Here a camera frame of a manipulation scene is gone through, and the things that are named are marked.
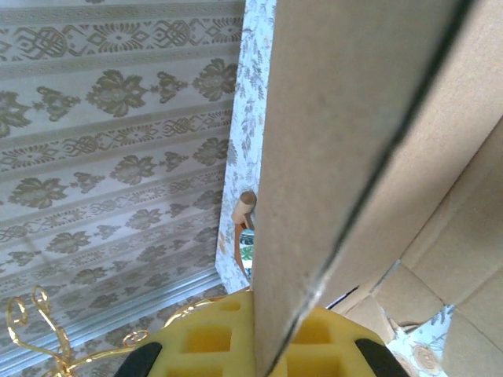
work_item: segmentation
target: cardboard flap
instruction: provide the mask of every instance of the cardboard flap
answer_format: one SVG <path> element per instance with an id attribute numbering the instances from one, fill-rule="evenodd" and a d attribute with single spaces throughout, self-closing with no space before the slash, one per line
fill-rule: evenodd
<path id="1" fill-rule="evenodd" d="M 259 376 L 343 255 L 469 3 L 278 2 L 256 211 Z"/>

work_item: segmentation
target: yellow sponge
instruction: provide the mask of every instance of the yellow sponge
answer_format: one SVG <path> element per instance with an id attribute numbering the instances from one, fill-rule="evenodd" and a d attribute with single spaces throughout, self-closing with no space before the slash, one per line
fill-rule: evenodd
<path id="1" fill-rule="evenodd" d="M 379 336 L 370 330 L 329 310 L 315 308 L 271 376 L 374 377 L 357 346 L 359 339 L 384 348 Z M 238 292 L 176 320 L 139 342 L 134 352 L 148 348 L 144 346 L 156 346 L 157 351 L 150 359 L 148 354 L 146 359 L 145 355 L 131 354 L 130 363 L 123 364 L 117 377 L 255 377 L 253 293 Z M 148 364 L 143 372 L 132 372 L 131 365 L 136 368 L 141 360 Z M 382 375 L 402 375 L 393 373 Z"/>

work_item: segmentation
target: white patterned paper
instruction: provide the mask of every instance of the white patterned paper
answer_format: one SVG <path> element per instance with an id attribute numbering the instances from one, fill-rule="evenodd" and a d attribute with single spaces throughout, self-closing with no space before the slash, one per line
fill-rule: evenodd
<path id="1" fill-rule="evenodd" d="M 240 194 L 259 190 L 267 83 L 276 2 L 247 0 L 230 128 L 216 269 L 229 293 L 249 282 L 233 258 L 235 228 L 231 214 Z"/>

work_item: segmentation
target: black plastic part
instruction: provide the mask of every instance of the black plastic part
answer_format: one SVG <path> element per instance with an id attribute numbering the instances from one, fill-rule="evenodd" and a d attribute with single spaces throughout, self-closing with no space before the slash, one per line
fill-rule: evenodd
<path id="1" fill-rule="evenodd" d="M 147 343 L 131 352 L 114 377 L 147 377 L 163 346 L 158 342 Z"/>
<path id="2" fill-rule="evenodd" d="M 355 343 L 376 377 L 409 377 L 386 346 L 370 339 L 359 339 Z"/>

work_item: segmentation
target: floral pattern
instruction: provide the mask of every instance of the floral pattern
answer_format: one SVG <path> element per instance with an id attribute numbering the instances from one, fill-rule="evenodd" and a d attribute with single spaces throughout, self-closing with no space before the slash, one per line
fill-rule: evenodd
<path id="1" fill-rule="evenodd" d="M 113 226 L 113 225 L 98 225 L 97 226 L 98 234 L 102 240 L 106 240 L 109 237 L 113 236 L 113 233 L 115 233 L 119 229 L 120 229 L 119 225 L 118 226 Z"/>
<path id="2" fill-rule="evenodd" d="M 208 100 L 218 101 L 224 93 L 232 93 L 236 85 L 237 64 L 213 59 L 194 79 L 192 85 Z"/>
<path id="3" fill-rule="evenodd" d="M 205 191 L 197 200 L 193 203 L 193 206 L 199 208 L 200 210 L 210 210 L 213 206 L 216 206 L 222 202 L 223 191 Z"/>
<path id="4" fill-rule="evenodd" d="M 170 173 L 174 169 L 180 166 L 181 163 L 189 159 L 188 156 L 183 156 L 179 155 L 178 153 L 174 152 L 166 152 L 164 153 L 166 156 L 166 160 L 162 163 L 163 165 L 166 165 L 166 172 Z"/>
<path id="5" fill-rule="evenodd" d="M 161 104 L 165 104 L 170 99 L 174 98 L 177 92 L 189 85 L 187 82 L 177 80 L 176 77 L 166 72 L 159 72 L 157 77 L 160 79 L 159 86 L 156 86 L 153 91 L 159 91 Z"/>
<path id="6" fill-rule="evenodd" d="M 218 224 L 225 153 L 209 151 L 210 165 L 193 154 L 213 137 L 217 149 L 225 144 L 244 8 L 234 0 L 134 9 L 79 1 L 14 7 L 0 30 L 0 61 L 8 62 L 0 88 L 0 302 L 19 294 L 29 304 L 34 284 L 58 287 L 53 315 L 70 329 L 209 271 L 214 240 L 193 238 Z M 193 82 L 213 76 L 204 68 L 215 59 L 224 65 L 212 79 L 222 82 L 204 88 L 214 92 L 210 101 Z M 201 199 L 201 210 L 194 202 L 208 190 L 215 198 Z M 150 247 L 165 254 L 140 257 Z"/>
<path id="7" fill-rule="evenodd" d="M 165 245 L 150 246 L 143 250 L 143 252 L 136 258 L 140 262 L 154 262 L 159 257 L 166 255 L 167 247 Z"/>
<path id="8" fill-rule="evenodd" d="M 54 161 L 57 150 L 51 148 L 49 144 L 29 145 L 26 148 L 12 149 L 2 154 L 5 156 L 3 160 L 12 161 L 11 167 L 16 169 Z"/>
<path id="9" fill-rule="evenodd" d="M 104 0 L 89 0 L 99 3 Z M 143 49 L 139 22 L 121 22 L 110 24 L 97 24 L 93 26 L 94 33 L 90 36 L 90 42 L 98 45 L 99 53 L 117 53 L 119 51 L 133 51 Z"/>
<path id="10" fill-rule="evenodd" d="M 89 191 L 94 189 L 98 183 L 105 179 L 104 175 L 92 175 L 89 173 L 76 172 L 73 174 L 77 178 L 75 184 L 71 184 L 72 187 L 79 187 L 82 194 L 87 194 Z"/>
<path id="11" fill-rule="evenodd" d="M 128 185 L 137 185 L 142 178 L 148 178 L 154 175 L 153 168 L 157 165 L 152 163 L 152 157 L 142 157 L 130 155 L 115 167 L 110 173 L 110 177 L 119 182 L 127 183 Z"/>
<path id="12" fill-rule="evenodd" d="M 12 262 L 17 263 L 19 267 L 25 267 L 34 257 L 41 253 L 41 251 L 12 251 L 9 256 L 12 257 Z"/>
<path id="13" fill-rule="evenodd" d="M 108 308 L 113 302 L 119 300 L 119 296 L 115 293 L 110 295 L 101 295 L 96 297 L 89 305 L 90 308 Z"/>
<path id="14" fill-rule="evenodd" d="M 155 210 L 138 210 L 126 223 L 132 229 L 146 230 L 150 225 L 160 222 L 161 213 Z"/>
<path id="15" fill-rule="evenodd" d="M 100 110 L 113 114 L 114 118 L 120 118 L 129 112 L 129 107 L 140 108 L 145 105 L 141 97 L 148 90 L 142 88 L 140 82 L 140 76 L 124 78 L 120 71 L 109 69 L 96 81 L 86 99 Z"/>
<path id="16" fill-rule="evenodd" d="M 259 194 L 276 2 L 247 0 L 222 197 L 215 266 L 228 292 L 249 285 L 233 257 L 233 206 L 243 191 Z"/>
<path id="17" fill-rule="evenodd" d="M 198 162 L 210 167 L 215 165 L 217 160 L 227 157 L 227 147 L 229 140 L 219 140 L 217 137 L 210 137 L 193 154 L 193 158 Z"/>
<path id="18" fill-rule="evenodd" d="M 24 114 L 30 109 L 17 103 L 14 92 L 0 91 L 0 138 L 10 135 L 10 127 L 25 127 L 31 123 Z"/>
<path id="19" fill-rule="evenodd" d="M 49 113 L 49 120 L 57 122 L 67 115 L 73 106 L 80 103 L 80 98 L 65 96 L 62 92 L 39 86 L 37 92 L 42 95 L 41 102 L 34 102 L 35 110 L 46 110 Z"/>
<path id="20" fill-rule="evenodd" d="M 190 206 L 184 206 L 183 204 L 176 204 L 172 203 L 170 204 L 170 216 L 171 218 L 176 218 L 181 212 L 189 208 Z"/>
<path id="21" fill-rule="evenodd" d="M 79 250 L 79 248 L 88 245 L 90 243 L 90 238 L 91 237 L 84 231 L 74 234 L 69 232 L 60 233 L 52 241 L 50 241 L 46 250 L 61 254 L 75 253 Z"/>
<path id="22" fill-rule="evenodd" d="M 72 280 L 73 284 L 89 285 L 94 284 L 102 277 L 107 276 L 107 271 L 103 267 L 96 269 L 83 269 Z"/>
<path id="23" fill-rule="evenodd" d="M 14 189 L 9 202 L 42 210 L 51 207 L 53 200 L 66 198 L 64 190 L 67 188 L 60 185 L 59 178 L 46 179 L 44 182 L 38 178 L 25 178 Z"/>
<path id="24" fill-rule="evenodd" d="M 210 227 L 204 228 L 199 233 L 197 233 L 197 235 L 194 237 L 194 240 L 201 243 L 208 242 L 209 240 L 215 238 L 217 231 L 218 227 L 216 226 L 214 228 Z"/>
<path id="25" fill-rule="evenodd" d="M 160 287 L 170 278 L 170 273 L 156 273 L 145 283 L 148 287 Z"/>

